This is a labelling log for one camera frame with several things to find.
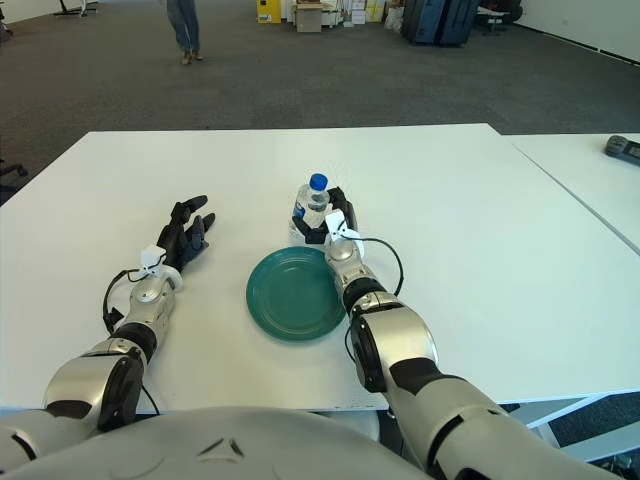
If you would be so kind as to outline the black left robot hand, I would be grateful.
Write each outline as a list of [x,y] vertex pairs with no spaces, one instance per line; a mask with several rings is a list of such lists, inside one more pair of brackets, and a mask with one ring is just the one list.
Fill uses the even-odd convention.
[[177,202],[171,211],[169,223],[160,233],[156,245],[165,250],[164,264],[178,272],[182,272],[189,262],[209,246],[206,233],[214,224],[216,215],[196,215],[196,211],[207,201],[206,195],[200,195]]

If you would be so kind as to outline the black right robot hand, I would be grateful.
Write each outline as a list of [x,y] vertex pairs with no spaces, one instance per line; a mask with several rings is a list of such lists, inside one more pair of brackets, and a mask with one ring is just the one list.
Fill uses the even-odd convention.
[[311,209],[310,203],[300,203],[296,201],[290,226],[294,232],[299,234],[306,244],[323,244],[329,235],[329,227],[325,218],[334,210],[340,210],[345,219],[344,226],[356,229],[355,210],[350,201],[345,197],[340,187],[334,187],[325,191],[328,203],[325,210],[320,212]]

